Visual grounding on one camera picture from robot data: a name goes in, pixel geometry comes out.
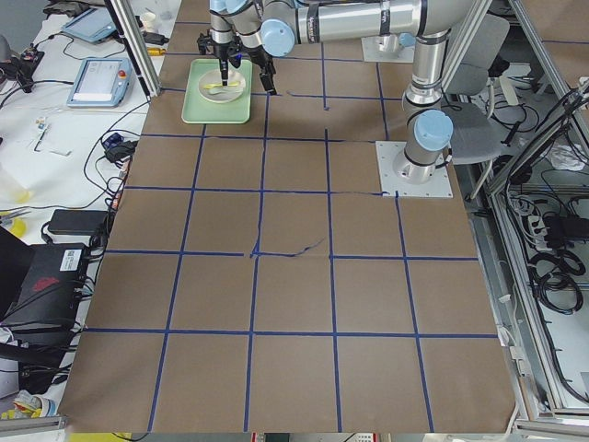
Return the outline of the white round plate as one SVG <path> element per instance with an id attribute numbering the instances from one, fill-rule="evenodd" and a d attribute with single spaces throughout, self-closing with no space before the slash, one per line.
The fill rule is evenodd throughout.
<path id="1" fill-rule="evenodd" d="M 211 70 L 199 78 L 198 91 L 204 99 L 213 103 L 228 103 L 240 98 L 246 85 L 246 78 L 238 71 L 230 70 L 224 85 L 221 73 Z"/>

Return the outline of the yellow plastic fork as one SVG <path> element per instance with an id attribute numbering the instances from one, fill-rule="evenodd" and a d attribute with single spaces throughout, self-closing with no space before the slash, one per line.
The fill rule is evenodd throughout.
<path id="1" fill-rule="evenodd" d="M 222 84 L 222 83 L 211 83 L 211 84 L 206 84 L 203 85 L 202 88 L 205 90 L 212 90 L 213 88 L 217 88 L 217 87 L 239 87 L 241 86 L 240 82 L 229 82 L 226 85 Z"/>

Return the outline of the pale green plastic spoon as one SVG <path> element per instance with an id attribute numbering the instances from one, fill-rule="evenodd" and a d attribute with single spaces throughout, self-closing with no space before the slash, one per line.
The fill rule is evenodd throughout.
<path id="1" fill-rule="evenodd" d="M 213 88 L 212 90 L 207 90 L 206 93 L 209 96 L 219 95 L 219 94 L 237 94 L 240 93 L 240 88 L 235 87 L 217 87 Z"/>

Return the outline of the light green plastic tray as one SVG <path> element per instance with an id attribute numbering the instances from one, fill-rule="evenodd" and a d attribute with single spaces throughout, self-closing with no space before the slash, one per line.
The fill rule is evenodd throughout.
<path id="1" fill-rule="evenodd" d="M 252 63 L 229 65 L 227 85 L 222 84 L 216 59 L 191 63 L 181 113 L 185 123 L 245 123 L 249 120 Z"/>

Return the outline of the white paper cup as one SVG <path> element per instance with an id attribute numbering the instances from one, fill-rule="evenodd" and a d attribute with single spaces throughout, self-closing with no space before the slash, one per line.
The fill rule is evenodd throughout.
<path id="1" fill-rule="evenodd" d="M 146 11 L 140 16 L 140 20 L 143 24 L 144 31 L 158 32 L 157 15 L 155 13 Z"/>

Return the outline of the near blue teach pendant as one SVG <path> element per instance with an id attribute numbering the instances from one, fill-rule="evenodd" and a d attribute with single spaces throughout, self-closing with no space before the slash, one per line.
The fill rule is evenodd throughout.
<path id="1" fill-rule="evenodd" d="M 86 58 L 79 69 L 66 105 L 70 108 L 117 107 L 133 79 L 128 58 Z"/>

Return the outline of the blue teach pendant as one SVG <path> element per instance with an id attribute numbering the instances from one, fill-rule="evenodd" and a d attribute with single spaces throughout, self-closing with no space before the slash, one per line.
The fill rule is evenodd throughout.
<path id="1" fill-rule="evenodd" d="M 117 107 L 133 79 L 128 58 L 86 58 L 79 69 L 66 105 L 70 108 Z"/>
<path id="2" fill-rule="evenodd" d="M 102 8 L 89 8 L 62 26 L 62 33 L 89 43 L 107 39 L 116 27 L 110 12 Z"/>

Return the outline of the far blue teach pendant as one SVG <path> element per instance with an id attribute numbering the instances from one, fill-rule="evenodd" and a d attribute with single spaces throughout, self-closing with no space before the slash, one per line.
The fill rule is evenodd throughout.
<path id="1" fill-rule="evenodd" d="M 110 12 L 102 8 L 89 8 L 62 26 L 62 33 L 89 43 L 107 39 L 116 27 Z"/>

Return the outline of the grey office chair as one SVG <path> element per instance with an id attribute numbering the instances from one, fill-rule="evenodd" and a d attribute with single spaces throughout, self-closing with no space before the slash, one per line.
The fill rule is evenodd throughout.
<path id="1" fill-rule="evenodd" d="M 509 22 L 502 17 L 487 14 L 482 19 L 446 93 L 474 96 L 510 67 L 499 55 L 509 28 Z M 501 153 L 500 139 L 490 123 L 494 107 L 483 111 L 473 103 L 460 102 L 448 104 L 443 110 L 454 125 L 450 142 L 453 163 L 486 164 L 472 193 L 466 197 L 469 201 L 476 197 L 492 170 L 493 160 Z"/>

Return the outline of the black power adapter brick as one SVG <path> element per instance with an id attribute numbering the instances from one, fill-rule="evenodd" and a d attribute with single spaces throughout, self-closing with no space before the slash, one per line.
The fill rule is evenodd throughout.
<path id="1" fill-rule="evenodd" d="M 57 209 L 47 227 L 54 235 L 91 236 L 103 225 L 106 211 Z"/>

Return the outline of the black computer box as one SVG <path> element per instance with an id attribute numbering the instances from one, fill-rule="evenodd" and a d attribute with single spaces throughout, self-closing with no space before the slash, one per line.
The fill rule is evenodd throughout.
<path id="1" fill-rule="evenodd" d="M 1 345 L 3 359 L 58 366 L 75 335 L 89 257 L 82 243 L 28 245 L 1 230 L 1 327 L 17 341 Z"/>

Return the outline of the aluminium frame post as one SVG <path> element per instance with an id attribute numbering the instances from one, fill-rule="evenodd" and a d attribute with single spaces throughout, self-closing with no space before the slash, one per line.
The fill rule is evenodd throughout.
<path id="1" fill-rule="evenodd" d="M 149 98 L 158 96 L 161 92 L 161 83 L 148 55 L 144 37 L 130 2 L 105 0 L 104 3 L 122 39 L 144 94 Z"/>

